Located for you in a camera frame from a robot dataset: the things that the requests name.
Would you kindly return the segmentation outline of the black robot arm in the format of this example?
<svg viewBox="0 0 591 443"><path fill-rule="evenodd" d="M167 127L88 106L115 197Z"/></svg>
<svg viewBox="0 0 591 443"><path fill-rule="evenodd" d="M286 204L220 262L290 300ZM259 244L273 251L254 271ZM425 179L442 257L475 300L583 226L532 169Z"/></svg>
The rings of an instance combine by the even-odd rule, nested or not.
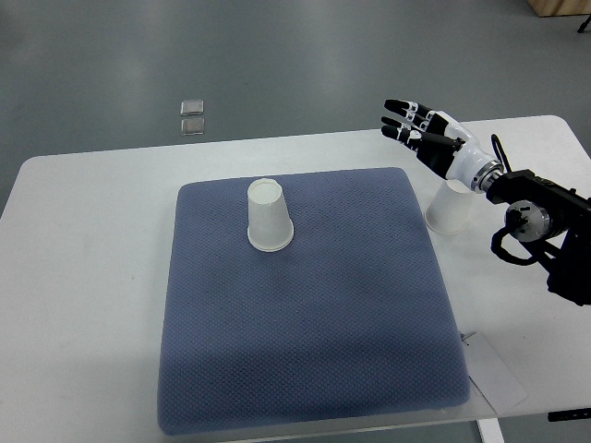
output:
<svg viewBox="0 0 591 443"><path fill-rule="evenodd" d="M590 200L529 170L499 175L485 194L508 205L504 226L492 235L492 253L517 266L539 264L549 292L589 305Z"/></svg>

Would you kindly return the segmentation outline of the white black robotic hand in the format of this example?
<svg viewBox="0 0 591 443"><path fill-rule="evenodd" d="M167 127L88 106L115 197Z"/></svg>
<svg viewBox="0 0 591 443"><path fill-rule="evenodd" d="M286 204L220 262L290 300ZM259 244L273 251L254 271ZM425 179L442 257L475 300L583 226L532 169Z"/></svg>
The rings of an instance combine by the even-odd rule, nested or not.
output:
<svg viewBox="0 0 591 443"><path fill-rule="evenodd" d="M476 136L445 112L404 100L387 100L384 108L395 117L381 118L382 135L406 146L440 178L485 193L504 173L501 161L484 152Z"/></svg>

